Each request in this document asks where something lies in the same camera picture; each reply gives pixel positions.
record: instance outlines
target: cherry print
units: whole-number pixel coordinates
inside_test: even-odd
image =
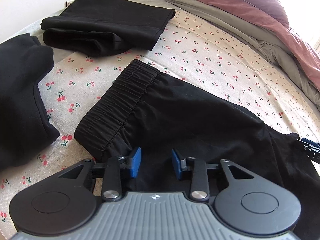
[[[198,62],[198,65],[204,66],[204,64],[201,63],[199,60],[196,60],[196,62]]]
[[[234,89],[234,87],[233,87],[231,84],[229,84],[229,83],[227,83],[227,86],[229,86],[229,87],[231,87],[231,88]]]
[[[76,104],[70,104],[71,107],[73,108],[69,108],[68,111],[71,113],[73,110],[75,110],[78,106],[80,107],[80,105],[78,103]]]
[[[68,135],[68,136],[65,136],[63,135],[61,137],[61,140],[63,141],[63,143],[61,143],[62,146],[66,146],[68,141],[71,141],[72,140],[72,135]]]
[[[87,87],[94,87],[94,82],[93,81],[91,81],[91,82],[89,82],[89,83],[87,83]]]
[[[87,56],[87,57],[85,57],[85,58],[86,58],[86,60],[85,60],[85,61],[93,62],[93,59],[92,59],[92,58],[90,58],[89,56]]]
[[[63,91],[59,92],[59,97],[57,98],[57,101],[60,102],[61,100],[64,101],[66,99],[65,96],[62,95]]]

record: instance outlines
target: wall socket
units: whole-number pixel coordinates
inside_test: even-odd
[[[73,2],[74,2],[74,0],[66,1],[66,3],[65,3],[66,8],[67,8],[70,4],[72,4]]]

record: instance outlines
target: blue gripper pad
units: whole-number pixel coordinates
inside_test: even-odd
[[[82,227],[59,236],[33,236],[22,231],[11,240],[298,240],[292,232],[246,236],[223,225],[204,203],[182,192],[128,192],[118,202],[105,202]]]
[[[130,168],[130,176],[132,179],[137,177],[138,170],[141,163],[141,148],[137,148],[135,154],[132,157],[131,168]]]

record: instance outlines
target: cherry pattern bed sheet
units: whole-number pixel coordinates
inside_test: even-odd
[[[244,106],[281,133],[320,141],[318,118],[283,74],[228,33],[179,10],[152,51],[102,58],[76,52],[39,83],[48,118],[61,136],[30,163],[0,173],[0,231],[6,238],[16,232],[8,207],[17,192],[90,157],[74,140],[76,126],[133,59]]]

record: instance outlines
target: folded black clothing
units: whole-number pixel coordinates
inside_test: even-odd
[[[132,47],[152,50],[175,10],[127,0],[75,0],[41,23],[45,44],[109,56]]]
[[[0,44],[0,170],[25,164],[60,135],[38,89],[52,68],[52,48],[29,33]]]
[[[190,182],[175,177],[172,148],[208,163],[230,159],[294,193],[302,205],[294,232],[315,240],[320,236],[320,203],[315,201],[320,178],[294,146],[297,138],[139,60],[122,71],[75,131],[75,139],[98,161],[141,147],[138,177],[125,185],[128,190],[189,194]]]

